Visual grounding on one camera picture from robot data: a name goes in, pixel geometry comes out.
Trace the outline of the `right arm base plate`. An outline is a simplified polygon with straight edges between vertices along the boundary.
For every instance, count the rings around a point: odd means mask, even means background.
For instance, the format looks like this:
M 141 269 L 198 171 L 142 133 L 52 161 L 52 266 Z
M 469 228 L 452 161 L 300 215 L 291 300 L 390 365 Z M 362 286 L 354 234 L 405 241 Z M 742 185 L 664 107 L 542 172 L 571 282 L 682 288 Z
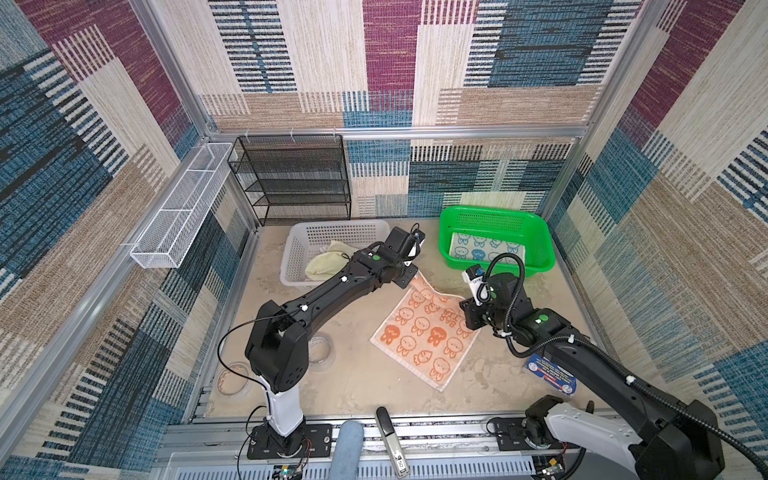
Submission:
M 576 444 L 556 440 L 540 419 L 492 417 L 486 422 L 485 428 L 496 439 L 500 451 L 569 451 L 579 448 Z

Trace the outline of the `blue bunny pattern towel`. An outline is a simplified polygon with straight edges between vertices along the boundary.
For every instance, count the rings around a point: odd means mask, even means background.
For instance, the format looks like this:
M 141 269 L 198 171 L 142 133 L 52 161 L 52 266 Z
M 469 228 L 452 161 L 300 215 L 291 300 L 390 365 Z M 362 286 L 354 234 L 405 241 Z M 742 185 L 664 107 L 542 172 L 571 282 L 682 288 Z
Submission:
M 525 260 L 524 245 L 463 233 L 453 233 L 448 250 L 451 258 L 491 262 L 502 253 L 510 253 Z

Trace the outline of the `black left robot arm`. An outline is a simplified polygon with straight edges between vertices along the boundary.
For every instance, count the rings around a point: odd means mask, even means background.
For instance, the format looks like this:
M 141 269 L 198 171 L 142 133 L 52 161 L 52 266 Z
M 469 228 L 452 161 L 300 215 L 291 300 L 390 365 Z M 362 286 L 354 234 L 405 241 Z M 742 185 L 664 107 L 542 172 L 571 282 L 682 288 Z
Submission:
M 278 457 L 304 453 L 306 417 L 299 383 L 309 369 L 309 341 L 354 301 L 387 283 L 406 288 L 418 272 L 413 261 L 426 235 L 417 225 L 393 228 L 386 240 L 364 247 L 310 292 L 284 304 L 264 303 L 246 343 L 245 357 L 265 389 L 266 424 L 252 431 L 252 445 Z

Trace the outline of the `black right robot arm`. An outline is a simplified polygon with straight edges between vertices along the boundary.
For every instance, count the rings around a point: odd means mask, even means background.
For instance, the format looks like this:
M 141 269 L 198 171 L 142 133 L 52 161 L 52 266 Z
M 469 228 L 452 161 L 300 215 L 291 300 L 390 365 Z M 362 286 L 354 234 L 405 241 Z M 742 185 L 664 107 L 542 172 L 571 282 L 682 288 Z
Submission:
M 551 309 L 536 309 L 521 279 L 489 276 L 479 265 L 462 274 L 472 295 L 461 302 L 466 326 L 494 328 L 519 340 L 527 358 L 541 357 L 606 402 L 609 420 L 547 395 L 525 412 L 522 429 L 532 448 L 569 443 L 596 453 L 641 479 L 713 479 L 725 467 L 721 440 L 709 431 L 716 417 L 699 401 L 686 404 L 627 371 Z

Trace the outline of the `orange pattern towel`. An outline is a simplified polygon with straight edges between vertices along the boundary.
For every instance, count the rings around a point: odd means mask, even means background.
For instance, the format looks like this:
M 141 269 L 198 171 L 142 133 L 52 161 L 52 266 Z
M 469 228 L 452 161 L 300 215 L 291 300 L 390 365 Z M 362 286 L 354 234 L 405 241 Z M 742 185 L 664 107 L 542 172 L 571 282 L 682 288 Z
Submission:
M 370 342 L 442 392 L 478 336 L 466 326 L 460 301 L 456 295 L 435 290 L 417 274 Z

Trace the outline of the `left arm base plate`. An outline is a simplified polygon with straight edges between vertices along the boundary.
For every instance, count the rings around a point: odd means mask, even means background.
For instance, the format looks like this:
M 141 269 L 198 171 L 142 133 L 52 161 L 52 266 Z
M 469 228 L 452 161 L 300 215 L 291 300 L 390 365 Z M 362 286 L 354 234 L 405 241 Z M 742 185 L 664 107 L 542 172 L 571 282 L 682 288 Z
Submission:
M 251 430 L 246 456 L 248 460 L 326 458 L 330 456 L 332 430 L 327 423 L 302 423 L 283 437 L 269 424 L 259 425 Z

